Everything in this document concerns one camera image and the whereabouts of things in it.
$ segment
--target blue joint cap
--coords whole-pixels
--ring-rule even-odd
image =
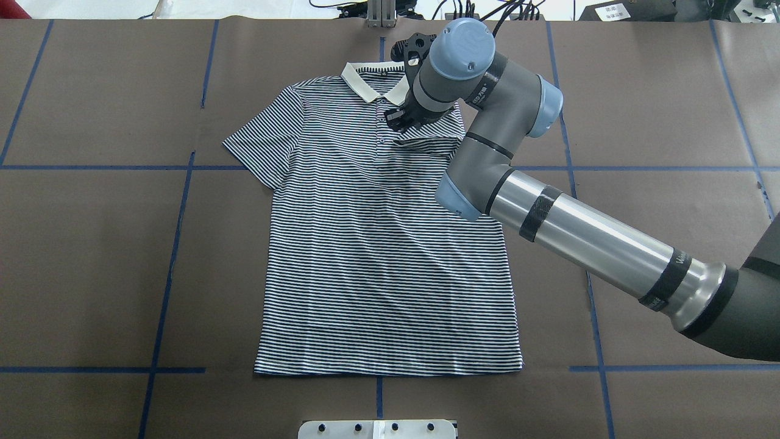
[[[458,18],[436,37],[428,60],[445,78],[469,80],[484,75],[494,55],[495,39],[488,27],[473,18]]]
[[[436,189],[436,202],[448,211],[469,221],[476,221],[482,215],[482,212],[474,208],[469,200],[463,196],[447,173],[444,173],[439,181],[439,187]]]
[[[541,81],[541,99],[539,100],[537,119],[531,131],[528,132],[528,137],[540,137],[546,133],[552,123],[558,119],[563,108],[563,93],[555,85],[544,80],[543,77],[537,76]]]

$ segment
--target red object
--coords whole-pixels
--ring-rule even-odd
[[[32,18],[15,0],[0,0],[0,18]]]

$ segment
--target table surface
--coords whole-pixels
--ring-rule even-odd
[[[694,344],[513,232],[522,372],[254,377],[271,192],[220,140],[287,84],[443,22],[364,25],[0,26],[3,437],[295,437],[377,417],[457,419],[466,439],[780,431],[780,365]],[[565,95],[513,164],[739,266],[780,206],[779,42],[728,23],[506,23],[498,50]]]

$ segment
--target white bracket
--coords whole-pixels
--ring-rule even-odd
[[[395,27],[395,0],[368,0],[369,27]]]
[[[307,421],[298,439],[458,439],[457,426],[446,419]]]

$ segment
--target black box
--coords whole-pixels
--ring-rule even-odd
[[[579,21],[674,21],[676,15],[672,0],[624,0],[586,6]]]

